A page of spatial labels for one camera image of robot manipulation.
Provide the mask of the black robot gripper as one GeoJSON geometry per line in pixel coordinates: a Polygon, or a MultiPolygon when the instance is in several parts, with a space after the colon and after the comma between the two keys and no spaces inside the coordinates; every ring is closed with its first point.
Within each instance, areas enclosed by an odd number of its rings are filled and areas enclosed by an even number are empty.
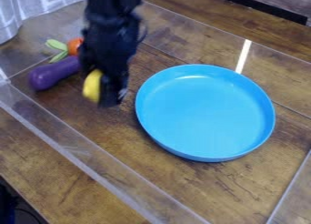
{"type": "Polygon", "coordinates": [[[84,76],[94,67],[104,73],[100,78],[100,107],[122,104],[128,92],[128,61],[135,56],[140,36],[142,17],[131,12],[104,16],[87,12],[88,25],[83,29],[79,63],[84,76]]]}

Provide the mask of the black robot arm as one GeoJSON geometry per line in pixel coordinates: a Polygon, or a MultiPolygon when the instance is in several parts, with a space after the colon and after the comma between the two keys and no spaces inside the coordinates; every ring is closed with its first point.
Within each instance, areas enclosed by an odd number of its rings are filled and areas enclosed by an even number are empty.
{"type": "Polygon", "coordinates": [[[86,76],[94,69],[102,71],[100,107],[118,106],[128,92],[128,63],[143,41],[135,13],[140,4],[142,0],[87,0],[77,57],[86,76]]]}

